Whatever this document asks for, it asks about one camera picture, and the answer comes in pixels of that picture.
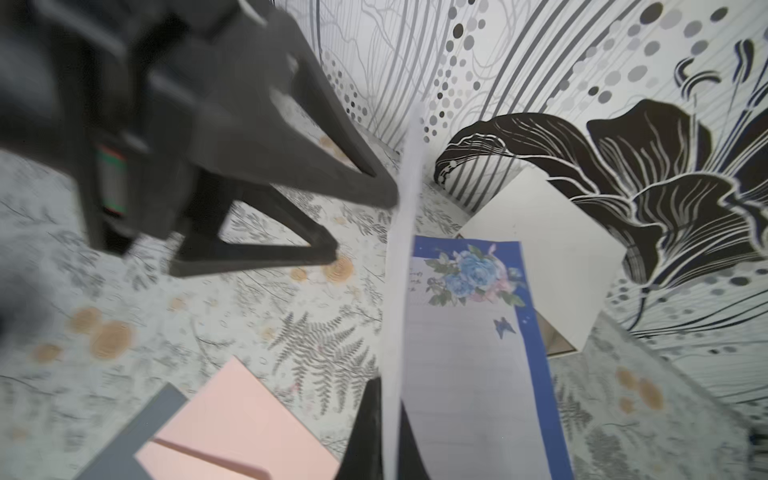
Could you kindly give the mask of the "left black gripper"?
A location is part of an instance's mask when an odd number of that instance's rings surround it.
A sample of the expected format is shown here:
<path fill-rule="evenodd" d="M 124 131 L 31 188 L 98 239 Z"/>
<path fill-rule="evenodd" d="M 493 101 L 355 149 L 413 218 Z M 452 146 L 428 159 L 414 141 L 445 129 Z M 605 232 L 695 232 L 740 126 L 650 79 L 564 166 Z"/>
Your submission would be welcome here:
<path fill-rule="evenodd" d="M 271 1 L 5 1 L 1 146 L 77 188 L 89 246 L 123 255 L 164 239 L 207 173 L 188 154 L 203 69 L 173 74 L 194 41 Z"/>

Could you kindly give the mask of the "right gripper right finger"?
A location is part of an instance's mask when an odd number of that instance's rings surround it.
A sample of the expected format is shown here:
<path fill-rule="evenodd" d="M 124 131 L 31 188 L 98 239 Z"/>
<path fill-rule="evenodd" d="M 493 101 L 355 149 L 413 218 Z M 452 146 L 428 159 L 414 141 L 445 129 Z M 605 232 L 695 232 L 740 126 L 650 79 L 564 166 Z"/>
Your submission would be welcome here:
<path fill-rule="evenodd" d="M 404 404 L 400 412 L 397 479 L 429 480 Z"/>

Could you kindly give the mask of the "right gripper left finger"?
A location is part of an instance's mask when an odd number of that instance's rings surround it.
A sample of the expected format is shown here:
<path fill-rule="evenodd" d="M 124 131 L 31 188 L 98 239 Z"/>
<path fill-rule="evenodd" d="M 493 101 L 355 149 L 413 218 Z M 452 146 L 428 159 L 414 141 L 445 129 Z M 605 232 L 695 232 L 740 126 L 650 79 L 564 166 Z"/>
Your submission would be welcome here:
<path fill-rule="evenodd" d="M 336 480 L 382 480 L 381 378 L 366 383 Z"/>

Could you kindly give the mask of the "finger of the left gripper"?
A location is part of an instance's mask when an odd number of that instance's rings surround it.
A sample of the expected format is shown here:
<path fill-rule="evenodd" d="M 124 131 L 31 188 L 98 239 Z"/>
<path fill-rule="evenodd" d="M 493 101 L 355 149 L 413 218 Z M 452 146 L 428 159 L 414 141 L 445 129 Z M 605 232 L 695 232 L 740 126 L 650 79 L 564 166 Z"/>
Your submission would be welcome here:
<path fill-rule="evenodd" d="M 277 184 L 391 209 L 394 179 L 346 115 L 296 21 L 272 10 L 264 24 L 244 13 L 215 39 L 211 86 L 190 147 L 197 166 L 227 178 Z M 288 97 L 346 155 L 350 166 L 286 120 Z"/>
<path fill-rule="evenodd" d="M 221 228 L 235 202 L 244 203 L 287 227 L 305 246 L 227 243 Z M 177 278 L 264 268 L 331 264 L 338 242 L 271 185 L 250 184 L 205 173 L 186 210 L 187 230 L 169 262 Z"/>

